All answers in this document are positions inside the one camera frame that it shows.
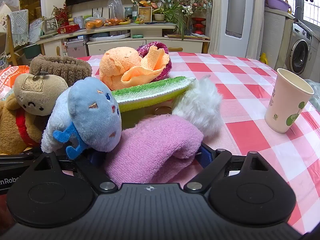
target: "red and white tablecloth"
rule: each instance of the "red and white tablecloth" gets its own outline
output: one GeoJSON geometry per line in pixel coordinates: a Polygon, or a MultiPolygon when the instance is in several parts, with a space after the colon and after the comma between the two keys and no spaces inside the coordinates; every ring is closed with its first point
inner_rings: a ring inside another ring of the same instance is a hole
{"type": "MultiPolygon", "coordinates": [[[[102,55],[82,58],[99,77],[102,55]]],[[[301,233],[311,231],[320,221],[320,115],[308,103],[286,134],[271,130],[264,121],[276,72],[253,59],[170,53],[169,77],[202,78],[210,74],[223,95],[221,114],[225,122],[220,134],[205,141],[213,149],[224,148],[234,155],[258,151],[288,182],[297,197],[289,224],[301,233]]],[[[190,180],[201,170],[193,164],[172,181],[190,180]]]]}

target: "white crocheted towel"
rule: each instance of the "white crocheted towel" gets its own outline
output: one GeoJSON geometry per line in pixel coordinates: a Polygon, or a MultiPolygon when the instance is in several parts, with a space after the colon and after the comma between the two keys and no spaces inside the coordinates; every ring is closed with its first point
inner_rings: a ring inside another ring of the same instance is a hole
{"type": "Polygon", "coordinates": [[[11,33],[13,46],[24,45],[29,42],[28,10],[20,10],[8,13],[11,21],[11,33]]]}

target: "small photo frame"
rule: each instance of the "small photo frame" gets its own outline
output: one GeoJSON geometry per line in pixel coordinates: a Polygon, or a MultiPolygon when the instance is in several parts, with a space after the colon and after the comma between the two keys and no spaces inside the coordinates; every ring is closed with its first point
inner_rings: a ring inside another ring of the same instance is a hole
{"type": "Polygon", "coordinates": [[[152,7],[139,7],[138,15],[144,15],[145,22],[152,22],[152,7]]]}

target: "white curtain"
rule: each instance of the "white curtain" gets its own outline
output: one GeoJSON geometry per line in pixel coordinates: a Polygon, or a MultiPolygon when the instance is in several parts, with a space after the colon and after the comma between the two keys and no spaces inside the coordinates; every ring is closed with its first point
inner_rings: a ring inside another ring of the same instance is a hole
{"type": "Polygon", "coordinates": [[[258,59],[260,57],[261,40],[263,34],[263,20],[264,0],[255,0],[246,58],[258,59]]]}
{"type": "Polygon", "coordinates": [[[210,46],[208,53],[218,54],[220,45],[220,31],[221,31],[221,11],[222,0],[212,1],[212,14],[210,22],[210,46]]]}

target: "red berry plant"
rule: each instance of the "red berry plant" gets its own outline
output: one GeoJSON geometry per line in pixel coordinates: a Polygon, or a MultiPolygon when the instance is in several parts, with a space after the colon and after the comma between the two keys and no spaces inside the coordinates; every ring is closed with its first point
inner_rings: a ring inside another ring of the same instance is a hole
{"type": "Polygon", "coordinates": [[[57,6],[53,6],[53,15],[57,19],[58,24],[64,24],[68,22],[68,14],[70,13],[70,8],[66,5],[66,3],[63,4],[63,8],[58,8],[57,6]]]}

